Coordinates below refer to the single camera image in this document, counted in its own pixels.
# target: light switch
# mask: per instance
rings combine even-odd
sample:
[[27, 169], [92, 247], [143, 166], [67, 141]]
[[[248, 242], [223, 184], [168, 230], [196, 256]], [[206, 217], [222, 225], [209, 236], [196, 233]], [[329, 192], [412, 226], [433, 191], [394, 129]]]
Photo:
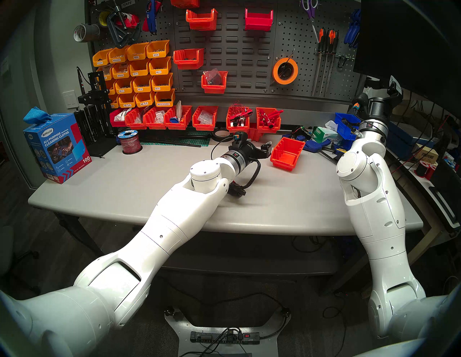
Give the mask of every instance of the light switch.
[[77, 96], [75, 95], [75, 92], [73, 90], [62, 93], [62, 96], [64, 97], [65, 106], [68, 109], [78, 108]]

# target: white table top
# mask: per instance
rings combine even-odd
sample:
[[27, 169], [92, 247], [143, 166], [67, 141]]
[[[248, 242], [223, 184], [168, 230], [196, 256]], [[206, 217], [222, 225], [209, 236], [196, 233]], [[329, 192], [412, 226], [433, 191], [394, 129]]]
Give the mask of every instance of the white table top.
[[[273, 147], [279, 135], [265, 135]], [[93, 162], [58, 184], [46, 180], [29, 198], [29, 204], [78, 217], [144, 225], [159, 199], [189, 173], [192, 164], [210, 158], [216, 143], [208, 147], [144, 145], [134, 155], [117, 146], [105, 158]], [[220, 144], [216, 158], [227, 151]], [[354, 235], [335, 165], [319, 153], [303, 151], [292, 172], [261, 160], [261, 171], [246, 196], [227, 195], [204, 226], [205, 231], [286, 234]], [[256, 163], [236, 182], [245, 184]], [[423, 222], [401, 194], [407, 231]]]

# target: black tape roll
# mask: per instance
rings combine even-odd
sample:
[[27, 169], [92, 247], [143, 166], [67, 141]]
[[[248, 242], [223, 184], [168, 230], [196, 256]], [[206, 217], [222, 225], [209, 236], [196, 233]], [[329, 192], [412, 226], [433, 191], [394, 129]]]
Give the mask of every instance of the black tape roll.
[[217, 142], [222, 142], [223, 140], [226, 140], [233, 136], [234, 134], [230, 133], [227, 129], [215, 129], [211, 133], [211, 137], [213, 138], [214, 141], [217, 141]]

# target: blue cleaning cloth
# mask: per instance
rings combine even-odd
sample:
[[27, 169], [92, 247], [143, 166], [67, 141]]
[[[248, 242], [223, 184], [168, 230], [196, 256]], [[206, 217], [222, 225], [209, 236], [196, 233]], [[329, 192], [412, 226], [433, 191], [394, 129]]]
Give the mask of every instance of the blue cleaning cloth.
[[310, 152], [319, 152], [320, 150], [322, 150], [324, 146], [327, 146], [330, 144], [331, 144], [330, 139], [325, 140], [321, 144], [311, 139], [311, 140], [306, 141], [302, 149], [306, 151], [310, 151]]
[[26, 114], [23, 120], [27, 124], [42, 124], [47, 120], [51, 120], [51, 117], [48, 113], [34, 106], [31, 110], [29, 110], [29, 113]]

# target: workbench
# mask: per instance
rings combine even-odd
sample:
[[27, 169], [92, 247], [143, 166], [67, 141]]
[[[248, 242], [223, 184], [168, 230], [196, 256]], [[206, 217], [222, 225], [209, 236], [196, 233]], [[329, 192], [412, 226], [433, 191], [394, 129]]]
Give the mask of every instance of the workbench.
[[[266, 134], [254, 144], [260, 146], [270, 140], [274, 147], [280, 139], [280, 135]], [[186, 177], [191, 165], [210, 159], [215, 144], [211, 140], [209, 146], [201, 148], [143, 145], [143, 149], [133, 155], [124, 155], [122, 148], [116, 146], [104, 158], [92, 158], [93, 162], [61, 185], [46, 180], [29, 198], [29, 204], [55, 212], [60, 224], [74, 238], [100, 256], [104, 253], [81, 226], [78, 217], [144, 225], [159, 199]], [[219, 144], [213, 158], [224, 154], [228, 145]], [[319, 252], [307, 255], [290, 246], [291, 236], [295, 235], [355, 234], [334, 163], [319, 153], [306, 151], [301, 153], [292, 172], [274, 167], [270, 159], [260, 162], [260, 173], [247, 194], [239, 199], [227, 195], [203, 227], [203, 231], [221, 234], [199, 233], [200, 238], [195, 237], [180, 247], [167, 260], [167, 266], [274, 274], [333, 274], [339, 269], [341, 257], [333, 245], [325, 245]], [[256, 163], [252, 163], [236, 182], [247, 183], [255, 169]], [[407, 231], [421, 229], [422, 220], [402, 194], [401, 198]], [[236, 246], [237, 255], [232, 253], [235, 233], [248, 234], [247, 249], [242, 252], [241, 246]], [[204, 247], [208, 245], [213, 248], [207, 251]], [[278, 265], [271, 259], [277, 254], [283, 256]], [[257, 256], [260, 257], [258, 264], [255, 263]], [[229, 263], [240, 268], [229, 269]]]

